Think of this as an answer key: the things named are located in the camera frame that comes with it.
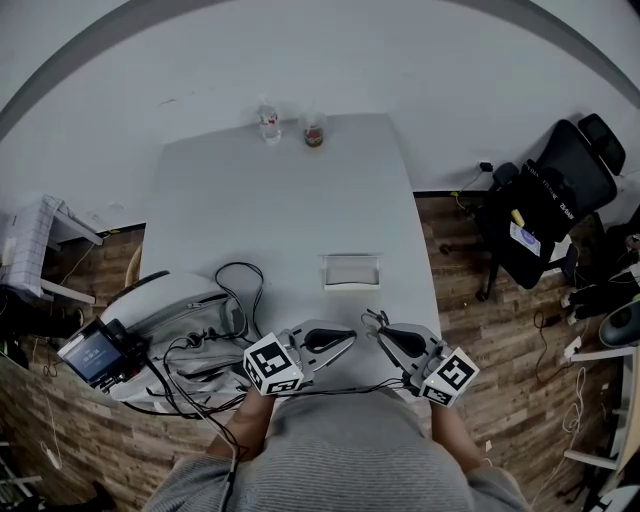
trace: gray sweater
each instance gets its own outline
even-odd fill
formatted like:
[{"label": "gray sweater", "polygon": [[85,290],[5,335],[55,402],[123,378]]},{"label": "gray sweater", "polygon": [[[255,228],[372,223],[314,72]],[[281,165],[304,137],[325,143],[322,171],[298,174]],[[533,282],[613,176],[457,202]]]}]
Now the gray sweater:
[{"label": "gray sweater", "polygon": [[[230,461],[187,457],[146,512],[217,511]],[[511,475],[466,476],[392,392],[290,399],[277,410],[264,452],[240,465],[227,512],[528,511]]]}]

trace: chair backrest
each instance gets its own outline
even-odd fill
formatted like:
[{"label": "chair backrest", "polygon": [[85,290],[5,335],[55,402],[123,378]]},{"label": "chair backrest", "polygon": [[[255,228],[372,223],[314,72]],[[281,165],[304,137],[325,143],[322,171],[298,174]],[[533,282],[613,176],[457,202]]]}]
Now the chair backrest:
[{"label": "chair backrest", "polygon": [[616,184],[597,150],[567,120],[556,124],[536,167],[554,170],[573,191],[576,222],[616,197]]}]

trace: plastic water bottle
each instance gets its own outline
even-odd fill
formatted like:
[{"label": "plastic water bottle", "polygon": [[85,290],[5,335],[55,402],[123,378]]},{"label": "plastic water bottle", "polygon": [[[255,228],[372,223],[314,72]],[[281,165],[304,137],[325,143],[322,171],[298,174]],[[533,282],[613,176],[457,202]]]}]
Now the plastic water bottle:
[{"label": "plastic water bottle", "polygon": [[262,105],[258,109],[258,124],[260,134],[267,144],[277,144],[280,141],[282,132],[280,131],[280,120],[278,112],[270,105],[266,97],[261,97]]}]

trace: black office chair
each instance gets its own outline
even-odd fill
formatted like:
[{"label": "black office chair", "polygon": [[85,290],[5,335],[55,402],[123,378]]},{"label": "black office chair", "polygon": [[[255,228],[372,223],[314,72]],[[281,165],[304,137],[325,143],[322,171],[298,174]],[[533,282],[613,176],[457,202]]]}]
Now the black office chair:
[{"label": "black office chair", "polygon": [[[616,197],[611,174],[620,173],[624,160],[620,142],[596,114],[578,122],[578,128],[567,120],[558,121],[536,162],[527,160],[520,171],[506,163],[493,173],[494,184],[474,212],[484,243],[442,245],[440,250],[444,254],[470,249],[492,253],[486,291],[476,294],[480,301],[489,297],[500,266],[526,289],[552,268],[563,269],[572,279],[577,250],[572,245],[566,257],[550,262],[555,242]],[[511,237],[514,210],[524,220],[524,229],[540,242],[539,256]]]}]

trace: small display screen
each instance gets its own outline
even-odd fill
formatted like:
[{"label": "small display screen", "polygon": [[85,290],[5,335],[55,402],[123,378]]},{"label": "small display screen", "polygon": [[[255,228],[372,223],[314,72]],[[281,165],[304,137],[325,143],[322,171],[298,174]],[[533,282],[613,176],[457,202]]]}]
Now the small display screen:
[{"label": "small display screen", "polygon": [[87,382],[93,382],[122,354],[100,331],[95,331],[70,350],[64,360]]}]

